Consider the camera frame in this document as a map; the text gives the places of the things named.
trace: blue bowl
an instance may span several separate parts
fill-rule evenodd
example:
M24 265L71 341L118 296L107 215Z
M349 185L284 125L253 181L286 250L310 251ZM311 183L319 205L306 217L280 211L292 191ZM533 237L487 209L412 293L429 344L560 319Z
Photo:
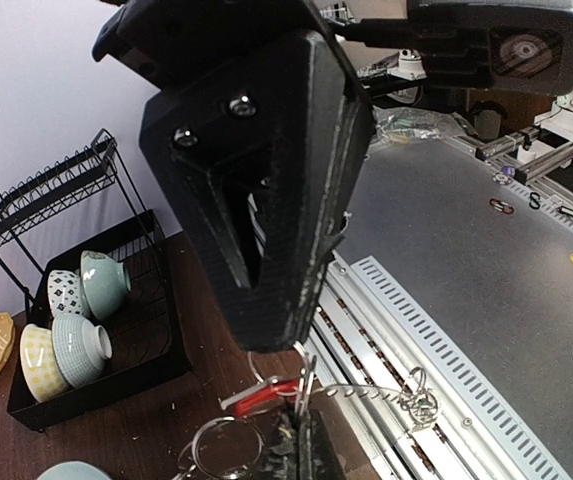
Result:
M119 309L131 289L125 265L103 253L82 252L81 277L88 306L100 321Z
M66 462L49 468L37 480L110 480L110 478L87 463Z

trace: plastic bag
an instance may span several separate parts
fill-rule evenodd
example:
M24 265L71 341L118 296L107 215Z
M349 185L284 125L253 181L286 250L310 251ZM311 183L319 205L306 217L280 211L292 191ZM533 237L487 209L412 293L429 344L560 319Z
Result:
M373 147L391 143L409 144L467 134L466 120L460 115L401 107L375 109L377 133Z

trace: yellow checkered bowl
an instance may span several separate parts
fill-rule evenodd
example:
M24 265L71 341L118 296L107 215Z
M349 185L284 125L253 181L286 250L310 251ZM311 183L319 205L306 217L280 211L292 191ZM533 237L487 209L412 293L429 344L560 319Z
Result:
M46 402L71 388L55 361L50 330L26 325L19 341L19 359L28 389L38 402Z

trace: light blue bowl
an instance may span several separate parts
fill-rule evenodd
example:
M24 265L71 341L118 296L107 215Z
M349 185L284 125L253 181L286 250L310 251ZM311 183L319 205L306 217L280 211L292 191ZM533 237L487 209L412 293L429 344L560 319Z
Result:
M87 463L66 462L49 468L37 480L110 480L110 477Z
M82 252L81 277L88 305L100 321L115 313L130 292L125 265L103 253Z
M113 355L104 327L74 313L62 313L53 320L55 361L66 381L75 388L97 380L106 360Z

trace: bowl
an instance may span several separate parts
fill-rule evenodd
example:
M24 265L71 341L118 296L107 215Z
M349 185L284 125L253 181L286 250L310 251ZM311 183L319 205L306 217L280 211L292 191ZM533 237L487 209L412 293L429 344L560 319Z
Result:
M48 274L47 290L53 317L60 313L76 313L86 318L91 316L82 279L76 273L67 270L51 271Z
M97 380L113 356L106 329L74 313L55 317L53 348L62 375L75 388Z
M115 313L131 289L126 266L103 253L82 252L81 277L86 300L97 320Z
M26 385L38 402L70 389L55 361L50 330L26 325L19 340L19 359Z
M49 468L37 480L110 480L110 478L87 463L66 462Z

